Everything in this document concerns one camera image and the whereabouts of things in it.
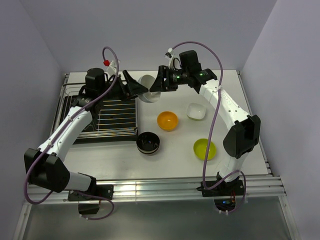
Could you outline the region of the white round bowl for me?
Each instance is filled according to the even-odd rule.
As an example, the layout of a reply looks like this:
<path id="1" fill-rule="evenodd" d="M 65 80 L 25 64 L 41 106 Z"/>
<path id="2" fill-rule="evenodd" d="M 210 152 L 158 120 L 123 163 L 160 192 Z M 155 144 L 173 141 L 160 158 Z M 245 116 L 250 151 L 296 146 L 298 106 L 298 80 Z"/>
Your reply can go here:
<path id="1" fill-rule="evenodd" d="M 140 83 L 141 85 L 143 85 L 144 87 L 146 87 L 148 89 L 148 92 L 143 93 L 138 96 L 142 102 L 155 103 L 160 99 L 161 93 L 159 91 L 158 92 L 150 92 L 150 88 L 152 87 L 155 80 L 156 79 L 153 76 L 148 75 L 148 74 L 143 75 L 138 79 L 138 83 Z"/>

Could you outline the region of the black patterned bowl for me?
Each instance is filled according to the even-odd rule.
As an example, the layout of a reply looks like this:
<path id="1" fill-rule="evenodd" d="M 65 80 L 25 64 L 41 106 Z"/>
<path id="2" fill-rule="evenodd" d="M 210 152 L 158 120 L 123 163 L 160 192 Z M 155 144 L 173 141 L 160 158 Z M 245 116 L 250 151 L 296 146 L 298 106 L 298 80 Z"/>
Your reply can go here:
<path id="1" fill-rule="evenodd" d="M 138 135 L 136 140 L 137 149 L 146 155 L 154 154 L 160 147 L 160 138 L 153 132 L 143 132 Z"/>

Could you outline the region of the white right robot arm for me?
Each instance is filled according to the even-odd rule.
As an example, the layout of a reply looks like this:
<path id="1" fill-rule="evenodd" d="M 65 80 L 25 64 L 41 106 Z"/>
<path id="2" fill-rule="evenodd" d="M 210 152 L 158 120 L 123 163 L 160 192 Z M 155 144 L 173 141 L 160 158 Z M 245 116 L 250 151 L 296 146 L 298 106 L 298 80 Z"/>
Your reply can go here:
<path id="1" fill-rule="evenodd" d="M 247 155 L 259 142 L 261 120 L 257 115 L 250 115 L 243 110 L 230 97 L 221 86 L 222 77 L 217 77 L 208 68 L 202 68 L 195 50 L 179 54 L 179 69 L 175 67 L 176 57 L 172 49 L 168 50 L 166 57 L 169 64 L 159 66 L 155 81 L 150 87 L 143 86 L 127 71 L 123 71 L 128 87 L 124 96 L 132 99 L 145 93 L 174 92 L 180 85 L 188 85 L 215 107 L 214 114 L 220 115 L 228 130 L 222 144 L 229 159 L 218 171 L 217 183 L 209 186 L 204 180 L 202 187 L 207 191 L 216 188 L 220 194 L 227 195 L 239 181 Z"/>

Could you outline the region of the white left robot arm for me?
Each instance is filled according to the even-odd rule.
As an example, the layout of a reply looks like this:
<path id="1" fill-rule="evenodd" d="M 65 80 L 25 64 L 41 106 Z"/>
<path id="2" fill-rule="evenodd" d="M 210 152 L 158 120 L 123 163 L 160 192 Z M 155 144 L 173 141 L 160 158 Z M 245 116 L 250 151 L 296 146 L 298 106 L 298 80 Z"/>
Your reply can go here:
<path id="1" fill-rule="evenodd" d="M 28 196 L 29 185 L 42 187 L 50 193 L 79 191 L 86 200 L 96 197 L 96 178 L 69 171 L 64 164 L 65 157 L 80 133 L 99 115 L 105 101 L 135 98 L 133 87 L 136 83 L 127 70 L 114 74 L 101 68 L 87 71 L 85 84 L 79 89 L 59 127 L 38 148 L 28 148 L 24 153 L 25 197 Z"/>

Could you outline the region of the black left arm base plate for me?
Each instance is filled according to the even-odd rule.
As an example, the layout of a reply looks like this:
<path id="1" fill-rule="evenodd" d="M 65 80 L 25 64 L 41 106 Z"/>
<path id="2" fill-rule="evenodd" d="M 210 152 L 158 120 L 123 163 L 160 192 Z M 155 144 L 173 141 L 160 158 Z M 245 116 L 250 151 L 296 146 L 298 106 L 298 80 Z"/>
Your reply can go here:
<path id="1" fill-rule="evenodd" d="M 67 200 L 70 202 L 95 201 L 103 199 L 112 200 L 113 193 L 113 184 L 99 184 L 94 189 L 88 191 L 71 190 L 68 193 Z"/>

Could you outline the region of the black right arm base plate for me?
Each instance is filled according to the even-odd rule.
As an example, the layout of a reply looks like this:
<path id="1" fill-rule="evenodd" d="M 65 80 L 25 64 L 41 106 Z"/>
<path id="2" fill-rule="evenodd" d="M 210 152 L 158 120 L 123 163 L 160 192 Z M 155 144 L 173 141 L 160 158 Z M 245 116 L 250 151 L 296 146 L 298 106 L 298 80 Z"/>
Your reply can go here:
<path id="1" fill-rule="evenodd" d="M 196 190 L 201 192 L 203 197 L 231 197 L 232 195 L 242 196 L 245 193 L 245 186 L 241 179 L 236 179 L 231 182 L 223 181 L 211 190 L 206 190 L 201 182 Z"/>

